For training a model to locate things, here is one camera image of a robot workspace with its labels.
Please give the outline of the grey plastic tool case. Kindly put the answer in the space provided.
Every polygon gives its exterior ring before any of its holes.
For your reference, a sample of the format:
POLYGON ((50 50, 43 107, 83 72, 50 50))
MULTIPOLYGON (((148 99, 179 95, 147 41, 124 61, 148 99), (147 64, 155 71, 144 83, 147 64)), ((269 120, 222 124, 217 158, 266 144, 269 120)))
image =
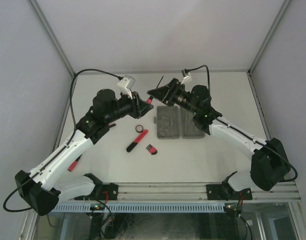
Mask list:
POLYGON ((177 106, 158 106, 156 109, 156 136, 160 140, 203 139, 205 133, 193 122, 194 114, 177 106))

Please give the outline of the long red black screwdriver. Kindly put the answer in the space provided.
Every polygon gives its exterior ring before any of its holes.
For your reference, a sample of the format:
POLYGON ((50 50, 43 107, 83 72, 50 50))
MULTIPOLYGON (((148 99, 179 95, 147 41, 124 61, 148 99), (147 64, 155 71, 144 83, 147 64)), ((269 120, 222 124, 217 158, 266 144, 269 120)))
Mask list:
POLYGON ((72 172, 74 169, 75 169, 75 167, 77 166, 77 164, 78 164, 78 162, 79 162, 79 160, 81 159, 81 155, 76 159, 76 160, 74 160, 73 162, 72 162, 72 164, 68 167, 68 171, 69 172, 72 172))

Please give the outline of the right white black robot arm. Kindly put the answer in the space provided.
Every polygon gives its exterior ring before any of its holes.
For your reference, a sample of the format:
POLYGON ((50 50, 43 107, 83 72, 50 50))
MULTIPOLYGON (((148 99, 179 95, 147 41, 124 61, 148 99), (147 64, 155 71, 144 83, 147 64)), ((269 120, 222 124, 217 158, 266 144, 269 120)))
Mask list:
POLYGON ((233 200, 241 191, 253 187, 268 192, 290 172, 291 165, 282 142, 277 138, 256 137, 229 122, 212 107, 207 86, 199 84, 186 91, 184 85, 173 78, 164 86, 148 90, 147 94, 166 106, 178 105, 193 113, 192 121, 200 131, 222 139, 249 159, 248 169, 235 171, 222 181, 222 192, 227 199, 233 200))

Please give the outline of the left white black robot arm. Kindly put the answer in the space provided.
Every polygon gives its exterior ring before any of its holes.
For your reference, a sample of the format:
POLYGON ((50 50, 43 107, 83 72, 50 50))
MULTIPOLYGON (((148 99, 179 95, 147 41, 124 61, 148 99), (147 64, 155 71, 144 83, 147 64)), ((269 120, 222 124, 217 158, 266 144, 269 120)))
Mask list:
POLYGON ((103 182, 86 173, 68 185, 56 185, 71 164, 92 148, 110 130, 110 124, 125 116, 143 117, 153 109, 137 92, 116 98, 111 89, 102 89, 92 100, 88 112, 75 125, 72 136, 46 160, 29 172, 20 170, 15 175, 19 195, 39 215, 50 213, 59 202, 85 197, 97 200, 103 193, 103 182))

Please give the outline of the red hex key set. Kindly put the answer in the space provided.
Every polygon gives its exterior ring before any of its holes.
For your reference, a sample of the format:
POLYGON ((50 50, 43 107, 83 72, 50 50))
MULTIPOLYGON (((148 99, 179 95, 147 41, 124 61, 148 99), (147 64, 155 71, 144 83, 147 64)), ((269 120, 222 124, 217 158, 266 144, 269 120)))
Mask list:
POLYGON ((152 146, 151 144, 147 145, 145 148, 151 155, 156 155, 158 153, 158 150, 152 146))

